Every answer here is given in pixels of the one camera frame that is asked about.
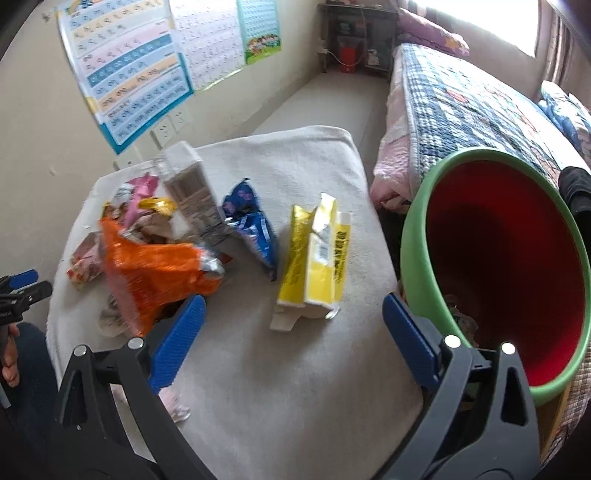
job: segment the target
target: person's leg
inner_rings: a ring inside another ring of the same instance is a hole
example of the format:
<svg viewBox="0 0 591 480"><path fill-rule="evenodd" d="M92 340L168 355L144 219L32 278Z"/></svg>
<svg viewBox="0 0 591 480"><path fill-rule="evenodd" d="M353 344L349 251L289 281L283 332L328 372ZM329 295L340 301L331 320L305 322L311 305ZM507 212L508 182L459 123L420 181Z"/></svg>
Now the person's leg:
<svg viewBox="0 0 591 480"><path fill-rule="evenodd" d="M17 387L5 387L5 390L12 403L15 430L44 457L57 398L56 374L45 335L30 323L20 323L18 327L21 334L15 341L21 381Z"/></svg>

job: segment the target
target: floor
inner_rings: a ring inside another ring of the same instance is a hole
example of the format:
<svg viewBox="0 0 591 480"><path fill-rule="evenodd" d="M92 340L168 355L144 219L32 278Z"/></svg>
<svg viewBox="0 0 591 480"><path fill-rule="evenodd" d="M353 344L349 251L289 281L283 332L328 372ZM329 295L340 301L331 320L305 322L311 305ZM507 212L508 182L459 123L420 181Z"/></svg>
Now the floor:
<svg viewBox="0 0 591 480"><path fill-rule="evenodd" d="M374 179L379 142L386 131L386 78L339 71L320 73L279 107L254 134L308 125L343 128L351 134L368 184Z"/></svg>

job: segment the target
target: blue snack package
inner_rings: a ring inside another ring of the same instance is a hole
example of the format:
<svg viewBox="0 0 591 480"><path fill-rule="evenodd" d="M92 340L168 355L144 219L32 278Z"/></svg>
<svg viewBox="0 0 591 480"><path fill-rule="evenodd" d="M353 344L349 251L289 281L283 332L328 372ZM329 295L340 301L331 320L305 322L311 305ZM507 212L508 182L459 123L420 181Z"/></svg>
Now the blue snack package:
<svg viewBox="0 0 591 480"><path fill-rule="evenodd" d="M246 246L263 264L271 281L277 279L279 263L279 243L271 222L261 210L258 197L249 185L242 180L222 205L226 225L230 226L246 242Z"/></svg>

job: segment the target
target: blue gripper pad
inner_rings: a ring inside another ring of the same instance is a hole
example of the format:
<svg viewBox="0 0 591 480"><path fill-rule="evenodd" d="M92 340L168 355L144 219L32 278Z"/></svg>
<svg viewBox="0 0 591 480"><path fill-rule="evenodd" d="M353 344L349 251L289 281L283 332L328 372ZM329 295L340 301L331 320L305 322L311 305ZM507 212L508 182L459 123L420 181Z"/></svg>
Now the blue gripper pad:
<svg viewBox="0 0 591 480"><path fill-rule="evenodd" d="M195 296L188 306L175 315L173 327L152 355L148 383L154 393L173 383L205 322L205 311L205 300Z"/></svg>
<svg viewBox="0 0 591 480"><path fill-rule="evenodd" d="M13 275L10 278L8 285L13 290L20 290L27 285L35 283L37 280L39 280L39 274L35 270L28 270L26 272L19 273L18 275Z"/></svg>
<svg viewBox="0 0 591 480"><path fill-rule="evenodd" d="M412 316L393 294L382 304L384 323L398 345L411 373L421 387L432 391L439 386L436 353L425 340Z"/></svg>

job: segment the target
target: power cord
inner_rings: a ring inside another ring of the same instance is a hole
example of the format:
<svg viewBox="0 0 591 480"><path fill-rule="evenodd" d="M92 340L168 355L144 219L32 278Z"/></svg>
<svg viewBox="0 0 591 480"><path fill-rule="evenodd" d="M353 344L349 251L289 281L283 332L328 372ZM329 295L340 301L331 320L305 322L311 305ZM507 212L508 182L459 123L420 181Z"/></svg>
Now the power cord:
<svg viewBox="0 0 591 480"><path fill-rule="evenodd" d="M347 5L347 7L357 7L357 8L359 8L359 11L361 12L361 18L363 19L363 29L365 30L365 41L363 43L363 55L361 55L360 58L359 58L359 60L357 60L355 63L349 65L347 63L343 63L342 61L340 61L340 58L338 58L337 55L335 55L334 53L332 53L330 51L330 49L327 48L326 51L328 53L330 53L336 59L336 61L338 61L342 66L345 66L345 67L356 67L357 65L359 65L363 61L363 58L366 56L366 54L368 52L368 24L367 24L367 22L365 20L365 13L363 13L363 8L361 6L359 6L359 5L353 5L352 4L352 5Z"/></svg>

